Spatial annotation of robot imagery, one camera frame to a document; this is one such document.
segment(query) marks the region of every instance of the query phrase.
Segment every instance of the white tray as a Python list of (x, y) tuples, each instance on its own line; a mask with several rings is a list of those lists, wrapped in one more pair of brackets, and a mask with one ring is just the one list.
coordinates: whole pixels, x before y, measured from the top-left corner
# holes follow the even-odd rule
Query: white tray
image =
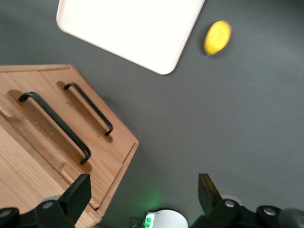
[(59, 28), (158, 74), (170, 73), (205, 0), (60, 0)]

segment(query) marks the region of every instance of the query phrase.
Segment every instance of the wood grain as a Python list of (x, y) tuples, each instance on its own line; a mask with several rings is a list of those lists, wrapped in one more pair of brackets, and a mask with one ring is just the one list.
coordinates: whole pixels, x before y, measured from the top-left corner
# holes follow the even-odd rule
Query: wood grain
[[(0, 81), (0, 113), (5, 119), (67, 182), (90, 173), (90, 205), (107, 208), (121, 173), (129, 165), (126, 158), (138, 145), (126, 126), (71, 65), (0, 66)], [(63, 90), (62, 85), (70, 82), (77, 83), (113, 124), (109, 136), (104, 136), (107, 125), (79, 93), (74, 88)], [(92, 156), (85, 165), (79, 164), (82, 151), (33, 99), (18, 101), (21, 94), (31, 91), (38, 93), (88, 146)]]
[[(43, 199), (61, 195), (64, 189), (0, 126), (0, 205), (17, 207), (20, 214), (35, 208)], [(87, 207), (77, 228), (100, 221)]]

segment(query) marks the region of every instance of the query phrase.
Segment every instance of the gray surface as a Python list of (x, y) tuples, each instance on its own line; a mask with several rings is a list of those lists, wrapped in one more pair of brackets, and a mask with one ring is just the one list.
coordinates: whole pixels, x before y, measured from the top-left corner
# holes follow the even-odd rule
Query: gray surface
[[(193, 223), (202, 172), (249, 209), (304, 209), (303, 1), (206, 0), (167, 76), (61, 32), (57, 4), (0, 0), (0, 63), (73, 64), (139, 139), (104, 228), (163, 207)], [(220, 19), (232, 38), (208, 57), (202, 41)]]

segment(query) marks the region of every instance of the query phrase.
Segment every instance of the drawer front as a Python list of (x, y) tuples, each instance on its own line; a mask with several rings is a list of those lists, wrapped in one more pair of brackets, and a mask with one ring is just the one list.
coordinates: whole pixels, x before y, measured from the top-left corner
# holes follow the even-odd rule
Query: drawer front
[[(1, 114), (69, 183), (81, 173), (90, 173), (90, 205), (98, 208), (132, 147), (138, 143), (134, 136), (69, 65), (62, 69), (2, 72), (0, 67), (0, 81)], [(79, 91), (73, 86), (63, 89), (68, 83), (78, 85), (112, 124), (108, 136), (109, 125)], [(91, 157), (85, 164), (80, 164), (85, 158), (82, 149), (34, 98), (18, 100), (29, 92), (39, 95), (90, 150)]]

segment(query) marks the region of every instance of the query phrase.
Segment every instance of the lemon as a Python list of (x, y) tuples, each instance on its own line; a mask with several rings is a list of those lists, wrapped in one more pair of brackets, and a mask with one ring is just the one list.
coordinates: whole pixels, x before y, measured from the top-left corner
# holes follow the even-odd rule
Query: lemon
[(222, 50), (230, 40), (231, 26), (224, 20), (211, 25), (204, 42), (204, 49), (208, 55), (214, 55)]

